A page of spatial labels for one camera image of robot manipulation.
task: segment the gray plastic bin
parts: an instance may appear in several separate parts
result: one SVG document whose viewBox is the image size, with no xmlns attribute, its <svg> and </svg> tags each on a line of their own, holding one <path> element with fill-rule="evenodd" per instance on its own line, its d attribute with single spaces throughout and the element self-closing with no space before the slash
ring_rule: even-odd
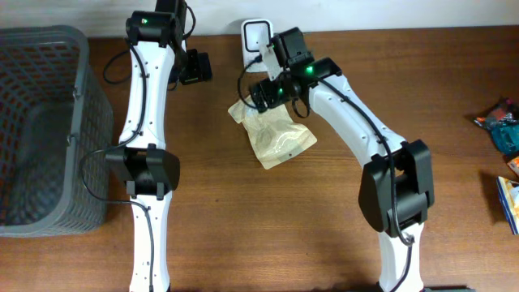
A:
<svg viewBox="0 0 519 292">
<path fill-rule="evenodd" d="M 114 116 L 75 28 L 0 30 L 0 236 L 38 237 L 96 229 L 106 206 L 78 175 L 79 159 L 112 140 Z M 88 185 L 108 192 L 97 155 Z"/>
</svg>

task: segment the white wall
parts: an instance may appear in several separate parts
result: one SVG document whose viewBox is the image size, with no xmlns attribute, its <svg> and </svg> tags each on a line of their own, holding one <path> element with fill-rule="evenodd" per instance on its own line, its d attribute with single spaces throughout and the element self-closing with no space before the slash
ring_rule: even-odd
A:
<svg viewBox="0 0 519 292">
<path fill-rule="evenodd" d="M 156 0 L 0 0 L 0 27 L 69 24 L 90 37 L 124 36 L 134 10 Z M 243 19 L 267 18 L 276 32 L 519 24 L 518 0 L 187 0 L 195 34 L 239 33 Z"/>
</svg>

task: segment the wooden table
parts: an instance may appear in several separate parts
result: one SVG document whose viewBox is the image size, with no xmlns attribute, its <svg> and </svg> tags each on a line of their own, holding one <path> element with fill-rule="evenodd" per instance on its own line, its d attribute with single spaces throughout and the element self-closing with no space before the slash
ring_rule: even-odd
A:
<svg viewBox="0 0 519 292">
<path fill-rule="evenodd" d="M 488 134 L 467 118 L 500 95 L 519 97 L 519 27 L 323 32 L 306 35 L 354 91 L 394 131 L 422 139 L 433 154 L 436 203 L 422 237 L 427 286 L 513 291 L 519 238 L 511 235 L 495 178 L 515 178 Z M 168 150 L 181 181 L 168 219 L 173 290 L 319 290 L 367 286 L 380 274 L 376 232 L 357 203 L 361 169 L 333 129 L 304 122 L 318 143 L 271 170 L 256 160 L 247 134 L 227 114 L 242 69 L 239 36 L 192 37 L 209 52 L 210 83 L 168 95 Z M 91 40 L 101 80 L 121 40 Z M 129 62 L 114 64 L 123 77 Z M 126 116 L 129 84 L 102 83 L 115 117 Z M 126 198 L 112 176 L 113 198 Z M 133 262 L 126 206 L 110 206 L 97 231 L 56 238 L 1 238 L 0 291 L 125 291 Z"/>
</svg>

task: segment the crumpled bag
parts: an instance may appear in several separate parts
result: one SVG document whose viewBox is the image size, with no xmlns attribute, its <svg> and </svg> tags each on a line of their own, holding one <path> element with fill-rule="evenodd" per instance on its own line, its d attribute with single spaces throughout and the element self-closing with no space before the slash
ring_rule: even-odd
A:
<svg viewBox="0 0 519 292">
<path fill-rule="evenodd" d="M 250 96 L 246 100 L 252 104 Z M 284 106 L 260 114 L 238 101 L 229 108 L 229 114 L 247 130 L 252 149 L 266 170 L 296 157 L 317 142 L 307 127 L 290 118 Z"/>
</svg>

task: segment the plastic bag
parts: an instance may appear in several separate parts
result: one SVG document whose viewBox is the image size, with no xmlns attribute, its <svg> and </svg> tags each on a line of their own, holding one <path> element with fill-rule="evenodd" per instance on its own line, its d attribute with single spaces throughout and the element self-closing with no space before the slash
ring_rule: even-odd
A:
<svg viewBox="0 0 519 292">
<path fill-rule="evenodd" d="M 238 101 L 229 108 L 229 114 L 247 130 L 252 149 L 266 170 L 296 157 L 317 142 L 307 127 L 290 118 L 284 106 L 260 114 Z"/>
</svg>

